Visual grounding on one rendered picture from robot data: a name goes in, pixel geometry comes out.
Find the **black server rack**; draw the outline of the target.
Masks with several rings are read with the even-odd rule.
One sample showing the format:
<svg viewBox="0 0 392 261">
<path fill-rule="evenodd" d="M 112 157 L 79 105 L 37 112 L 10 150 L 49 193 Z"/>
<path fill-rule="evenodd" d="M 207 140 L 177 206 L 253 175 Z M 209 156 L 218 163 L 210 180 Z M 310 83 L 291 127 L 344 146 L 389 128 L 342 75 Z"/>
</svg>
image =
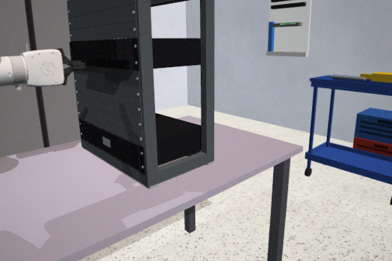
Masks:
<svg viewBox="0 0 392 261">
<path fill-rule="evenodd" d="M 200 0 L 200 38 L 152 38 L 151 7 L 182 1 L 66 1 L 70 49 L 98 49 L 70 50 L 86 66 L 73 71 L 82 147 L 148 189 L 214 161 L 214 0 Z M 153 69 L 193 65 L 201 125 L 155 113 Z"/>
</svg>

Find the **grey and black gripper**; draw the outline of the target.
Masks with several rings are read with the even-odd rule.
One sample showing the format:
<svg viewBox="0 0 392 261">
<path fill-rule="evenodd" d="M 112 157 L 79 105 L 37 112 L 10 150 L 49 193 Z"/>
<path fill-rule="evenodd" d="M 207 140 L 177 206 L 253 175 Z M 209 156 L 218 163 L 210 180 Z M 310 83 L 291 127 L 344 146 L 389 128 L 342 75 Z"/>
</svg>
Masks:
<svg viewBox="0 0 392 261">
<path fill-rule="evenodd" d="M 69 60 L 62 48 L 24 52 L 20 56 L 26 73 L 24 85 L 27 87 L 66 85 L 70 73 L 86 68 L 81 60 Z M 63 69 L 63 64 L 70 67 Z"/>
</svg>

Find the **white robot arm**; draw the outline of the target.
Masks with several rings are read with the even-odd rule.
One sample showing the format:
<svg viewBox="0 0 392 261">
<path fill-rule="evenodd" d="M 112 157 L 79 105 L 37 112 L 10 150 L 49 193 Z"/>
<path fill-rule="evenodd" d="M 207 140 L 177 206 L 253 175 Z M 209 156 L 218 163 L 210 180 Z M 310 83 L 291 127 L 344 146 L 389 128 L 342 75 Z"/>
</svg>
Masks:
<svg viewBox="0 0 392 261">
<path fill-rule="evenodd" d="M 13 85 L 16 90 L 21 90 L 25 81 L 26 73 L 21 56 L 0 57 L 0 86 Z"/>
</svg>

